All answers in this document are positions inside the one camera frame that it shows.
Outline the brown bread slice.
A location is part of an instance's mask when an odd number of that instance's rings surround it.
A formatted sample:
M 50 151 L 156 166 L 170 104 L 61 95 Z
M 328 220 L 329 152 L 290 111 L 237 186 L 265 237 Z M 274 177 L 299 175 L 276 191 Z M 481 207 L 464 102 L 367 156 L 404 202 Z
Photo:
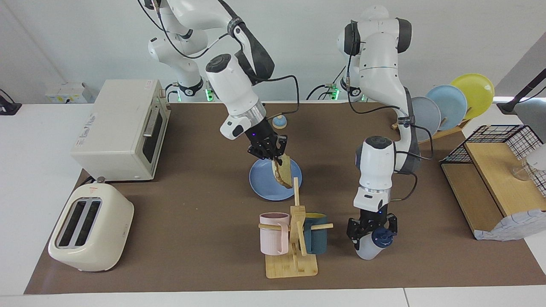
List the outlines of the brown bread slice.
M 293 188 L 291 159 L 287 154 L 281 156 L 283 165 L 280 168 L 273 167 L 272 161 L 273 176 L 275 181 L 277 181 L 281 186 L 290 189 Z

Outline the clear bottle with navy cap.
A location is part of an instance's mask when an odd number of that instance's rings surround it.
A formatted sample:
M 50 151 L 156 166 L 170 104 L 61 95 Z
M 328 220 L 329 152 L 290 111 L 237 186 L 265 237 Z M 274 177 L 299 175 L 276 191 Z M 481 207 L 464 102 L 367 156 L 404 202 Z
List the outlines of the clear bottle with navy cap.
M 390 247 L 394 240 L 386 240 L 386 229 L 380 227 L 361 238 L 360 250 L 356 251 L 363 260 L 374 259 L 381 251 Z

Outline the wooden plate rack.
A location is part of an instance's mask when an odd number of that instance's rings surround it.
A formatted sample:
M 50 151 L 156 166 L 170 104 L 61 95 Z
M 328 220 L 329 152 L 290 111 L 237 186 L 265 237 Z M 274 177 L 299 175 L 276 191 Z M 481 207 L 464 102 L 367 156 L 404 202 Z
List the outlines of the wooden plate rack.
M 453 133 L 460 132 L 460 131 L 462 131 L 464 126 L 466 126 L 470 121 L 471 121 L 471 119 L 463 120 L 458 126 L 455 126 L 454 128 L 452 128 L 450 130 L 442 130 L 442 131 L 436 132 L 435 134 L 433 134 L 432 139 L 438 139 L 438 138 L 442 138 L 444 136 L 451 135 Z M 392 124 L 391 129 L 392 130 L 397 130 L 398 129 L 398 124 L 396 124 L 396 123 Z M 419 141 L 418 144 L 423 144 L 424 142 L 429 142 L 429 141 L 430 140 L 427 137 L 426 140 Z

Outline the grey round plate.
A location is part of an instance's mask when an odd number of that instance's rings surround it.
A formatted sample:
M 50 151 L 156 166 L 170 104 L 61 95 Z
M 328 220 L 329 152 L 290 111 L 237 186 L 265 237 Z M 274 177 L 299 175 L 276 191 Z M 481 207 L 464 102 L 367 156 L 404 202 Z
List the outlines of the grey round plate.
M 429 130 L 433 136 L 441 123 L 441 112 L 436 103 L 425 96 L 416 96 L 412 98 L 413 113 L 415 115 L 415 125 Z

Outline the yellow round plate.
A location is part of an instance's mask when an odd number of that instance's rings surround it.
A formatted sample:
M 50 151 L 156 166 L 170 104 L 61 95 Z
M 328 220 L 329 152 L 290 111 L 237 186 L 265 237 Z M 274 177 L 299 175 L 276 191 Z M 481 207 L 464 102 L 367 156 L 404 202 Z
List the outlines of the yellow round plate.
M 494 85 L 484 75 L 472 72 L 460 75 L 450 83 L 466 97 L 467 111 L 464 120 L 470 120 L 485 113 L 494 99 Z

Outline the dark teal mug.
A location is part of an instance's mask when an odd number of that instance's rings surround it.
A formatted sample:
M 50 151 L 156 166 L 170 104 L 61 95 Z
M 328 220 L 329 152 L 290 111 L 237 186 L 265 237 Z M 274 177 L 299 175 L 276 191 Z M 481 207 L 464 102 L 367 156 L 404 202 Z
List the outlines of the dark teal mug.
M 306 252 L 320 255 L 327 249 L 327 229 L 312 230 L 315 225 L 328 223 L 326 214 L 321 212 L 307 212 L 303 225 Z

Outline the wooden mug rack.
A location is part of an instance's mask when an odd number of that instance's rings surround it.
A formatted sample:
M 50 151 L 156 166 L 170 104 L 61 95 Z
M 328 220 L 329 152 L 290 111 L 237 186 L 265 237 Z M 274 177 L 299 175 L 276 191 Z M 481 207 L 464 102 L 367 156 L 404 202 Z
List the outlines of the wooden mug rack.
M 303 225 L 306 209 L 299 200 L 299 179 L 293 178 L 295 204 L 291 206 L 288 253 L 280 256 L 265 255 L 265 271 L 267 278 L 293 278 L 315 276 L 318 273 L 316 255 L 308 254 L 305 247 Z M 279 226 L 258 224 L 259 229 L 280 229 Z M 333 223 L 312 226 L 312 230 L 331 229 Z

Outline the pink mug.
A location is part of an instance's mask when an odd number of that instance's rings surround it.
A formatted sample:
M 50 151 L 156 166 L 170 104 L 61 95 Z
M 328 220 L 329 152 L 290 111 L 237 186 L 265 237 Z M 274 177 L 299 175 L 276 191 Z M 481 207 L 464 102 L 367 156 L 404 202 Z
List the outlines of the pink mug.
M 269 256 L 280 256 L 289 250 L 290 216 L 285 212 L 265 212 L 259 216 L 263 225 L 279 226 L 279 229 L 260 229 L 261 252 Z

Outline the brown table mat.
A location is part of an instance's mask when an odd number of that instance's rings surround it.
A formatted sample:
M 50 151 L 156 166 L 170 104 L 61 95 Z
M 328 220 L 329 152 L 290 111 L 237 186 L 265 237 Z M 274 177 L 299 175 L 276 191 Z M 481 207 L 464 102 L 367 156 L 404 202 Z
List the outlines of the brown table mat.
M 256 161 L 247 139 L 219 131 L 220 104 L 173 104 L 156 176 L 116 183 L 135 207 L 127 243 L 110 271 L 80 272 L 44 250 L 25 293 L 255 291 L 338 288 L 477 287 L 546 284 L 524 240 L 474 239 L 439 160 L 462 134 L 434 145 L 408 200 L 389 205 L 398 217 L 392 246 L 360 259 L 346 236 L 359 171 L 355 150 L 368 136 L 396 139 L 392 109 L 357 115 L 347 104 L 304 104 L 288 117 L 286 152 L 302 169 L 300 202 L 334 224 L 318 274 L 265 275 L 258 221 L 263 212 L 288 212 L 294 200 L 268 202 L 248 182 Z

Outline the blue white patterned cloth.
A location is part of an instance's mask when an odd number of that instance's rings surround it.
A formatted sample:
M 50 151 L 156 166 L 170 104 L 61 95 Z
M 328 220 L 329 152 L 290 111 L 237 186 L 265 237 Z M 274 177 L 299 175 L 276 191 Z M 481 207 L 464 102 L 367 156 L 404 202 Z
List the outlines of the blue white patterned cloth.
M 533 209 L 504 217 L 491 231 L 474 230 L 473 235 L 477 240 L 510 241 L 542 231 L 546 231 L 546 211 Z

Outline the clear glass cup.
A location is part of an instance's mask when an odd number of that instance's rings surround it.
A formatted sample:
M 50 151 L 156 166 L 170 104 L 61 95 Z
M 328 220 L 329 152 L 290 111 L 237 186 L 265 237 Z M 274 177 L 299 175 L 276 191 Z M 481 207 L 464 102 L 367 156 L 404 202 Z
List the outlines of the clear glass cup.
M 520 181 L 530 181 L 531 179 L 529 165 L 526 160 L 522 161 L 520 165 L 511 167 L 510 173 Z

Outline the white toaster oven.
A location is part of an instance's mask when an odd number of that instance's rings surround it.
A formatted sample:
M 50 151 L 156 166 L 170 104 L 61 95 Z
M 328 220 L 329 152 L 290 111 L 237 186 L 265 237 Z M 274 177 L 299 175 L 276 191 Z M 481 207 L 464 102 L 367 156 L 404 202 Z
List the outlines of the white toaster oven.
M 159 80 L 107 80 L 70 155 L 93 178 L 152 180 L 170 113 Z

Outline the black angled stand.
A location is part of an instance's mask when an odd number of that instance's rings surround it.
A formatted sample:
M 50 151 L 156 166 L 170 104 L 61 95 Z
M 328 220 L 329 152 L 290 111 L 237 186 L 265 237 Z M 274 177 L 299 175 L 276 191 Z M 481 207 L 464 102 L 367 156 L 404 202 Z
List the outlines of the black angled stand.
M 535 95 L 528 97 L 525 99 L 526 95 L 528 95 L 534 88 L 539 85 L 544 79 L 546 78 L 546 67 L 538 73 L 526 86 L 523 87 L 522 90 L 520 90 L 509 102 L 506 103 L 497 103 L 498 109 L 503 114 L 507 115 L 515 115 L 515 106 L 519 103 L 523 103 L 525 101 L 528 101 L 530 99 L 535 98 L 540 93 L 542 93 L 544 90 L 546 90 L 546 86 L 544 86 L 538 93 Z

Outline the white power strip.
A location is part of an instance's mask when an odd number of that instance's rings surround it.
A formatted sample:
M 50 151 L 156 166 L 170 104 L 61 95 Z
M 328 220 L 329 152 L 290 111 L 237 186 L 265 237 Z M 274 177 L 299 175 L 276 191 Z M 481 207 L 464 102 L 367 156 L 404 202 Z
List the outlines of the white power strip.
M 53 104 L 93 104 L 96 98 L 84 82 L 66 82 L 50 86 L 45 99 Z

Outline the black stand base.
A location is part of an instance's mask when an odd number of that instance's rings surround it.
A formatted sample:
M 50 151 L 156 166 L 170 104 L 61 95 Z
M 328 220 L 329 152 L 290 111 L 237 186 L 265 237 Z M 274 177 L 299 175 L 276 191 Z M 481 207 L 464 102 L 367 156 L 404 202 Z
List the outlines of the black stand base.
M 3 89 L 0 89 L 0 115 L 12 116 L 15 115 L 22 107 L 21 103 L 17 103 Z

